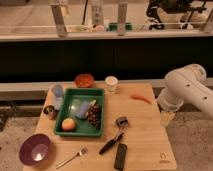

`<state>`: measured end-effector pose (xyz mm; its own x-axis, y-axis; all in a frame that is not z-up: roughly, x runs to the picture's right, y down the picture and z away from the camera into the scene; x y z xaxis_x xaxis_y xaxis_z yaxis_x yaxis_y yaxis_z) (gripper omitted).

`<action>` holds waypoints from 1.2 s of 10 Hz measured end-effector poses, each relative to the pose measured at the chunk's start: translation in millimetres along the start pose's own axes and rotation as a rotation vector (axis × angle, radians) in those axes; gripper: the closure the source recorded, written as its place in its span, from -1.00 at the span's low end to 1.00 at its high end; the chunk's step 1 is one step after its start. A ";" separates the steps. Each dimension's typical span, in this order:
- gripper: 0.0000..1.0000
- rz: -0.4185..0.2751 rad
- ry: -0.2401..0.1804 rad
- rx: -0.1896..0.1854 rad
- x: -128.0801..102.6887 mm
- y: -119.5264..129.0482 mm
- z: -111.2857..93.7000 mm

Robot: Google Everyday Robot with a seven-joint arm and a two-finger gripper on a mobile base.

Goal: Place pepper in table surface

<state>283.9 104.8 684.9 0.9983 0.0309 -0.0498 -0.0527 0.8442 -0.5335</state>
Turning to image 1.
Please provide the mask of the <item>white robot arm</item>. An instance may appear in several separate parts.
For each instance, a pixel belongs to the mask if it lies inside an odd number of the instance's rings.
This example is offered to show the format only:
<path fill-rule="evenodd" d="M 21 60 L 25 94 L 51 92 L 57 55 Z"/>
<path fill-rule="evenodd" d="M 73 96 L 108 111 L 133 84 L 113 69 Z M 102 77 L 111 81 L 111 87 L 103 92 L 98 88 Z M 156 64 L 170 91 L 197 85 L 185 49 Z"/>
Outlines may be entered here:
<path fill-rule="evenodd" d="M 199 64 L 186 65 L 166 74 L 165 87 L 157 97 L 157 103 L 162 109 L 163 127 L 169 125 L 185 101 L 213 119 L 213 90 L 203 84 L 206 78 L 206 70 Z"/>

